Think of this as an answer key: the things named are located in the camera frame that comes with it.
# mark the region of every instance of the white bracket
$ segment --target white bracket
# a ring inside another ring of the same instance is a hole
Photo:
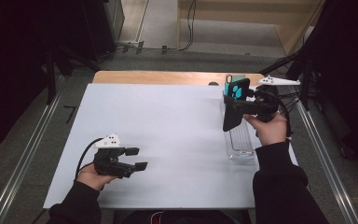
[[[94,143],[92,147],[96,148],[112,148],[120,147],[120,139],[116,133],[107,135],[104,139]]]
[[[270,75],[265,78],[258,79],[257,83],[270,86],[297,86],[301,84],[299,80],[293,81],[283,78],[271,77]]]

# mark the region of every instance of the gray floor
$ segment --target gray floor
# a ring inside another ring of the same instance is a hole
[[[172,24],[159,24],[153,21],[157,11],[153,6],[171,7],[170,1],[150,0],[148,14],[142,29],[141,40],[145,41],[147,47],[160,48],[162,45],[174,45],[172,33],[157,32],[153,27],[165,27],[173,29]],[[211,24],[205,24],[205,28],[195,30],[195,34],[201,29],[211,30]],[[144,50],[141,54],[135,54],[131,49],[127,53],[117,53],[101,63],[106,70],[167,70],[167,71],[207,71],[207,72],[257,72],[268,65],[273,64],[283,56],[282,49],[277,45],[276,35],[271,32],[270,27],[263,26],[256,28],[253,24],[232,24],[233,27],[246,26],[253,29],[251,34],[241,33],[232,37],[233,44],[227,44],[224,36],[214,40],[202,41],[195,38],[194,45],[187,51],[170,51],[162,55],[158,51]],[[279,69],[284,73],[287,68]],[[88,83],[92,81],[93,72],[86,67],[78,67],[71,77],[66,77],[62,87],[62,97],[51,118],[45,134],[41,138],[37,151],[34,154],[29,169],[26,172],[22,183],[15,194],[14,200],[7,211],[3,223],[31,223],[42,211],[42,205],[46,198],[49,183],[54,175],[55,168],[59,162],[68,136],[73,117],[67,123],[70,109],[65,105],[79,106],[82,95]],[[30,105],[28,110],[18,120],[5,141],[0,145],[0,195],[12,175],[23,150],[27,147],[34,128],[46,109],[47,93],[42,92]],[[354,208],[358,214],[358,160],[349,161],[344,159],[339,152],[339,144],[332,134],[327,121],[313,104],[310,104],[310,113],[325,142],[328,153],[333,160],[335,167],[341,177],[349,196],[353,201]],[[324,170],[319,162],[313,146],[310,143],[308,132],[305,129],[302,119],[296,110],[291,112],[293,129],[295,132],[293,147],[300,166],[302,166],[310,178],[311,193],[318,204],[324,210],[331,223],[345,223],[341,211],[337,205],[336,197],[325,178]],[[103,223],[110,223],[113,211],[103,210]],[[48,215],[44,214],[37,223],[44,223]]]

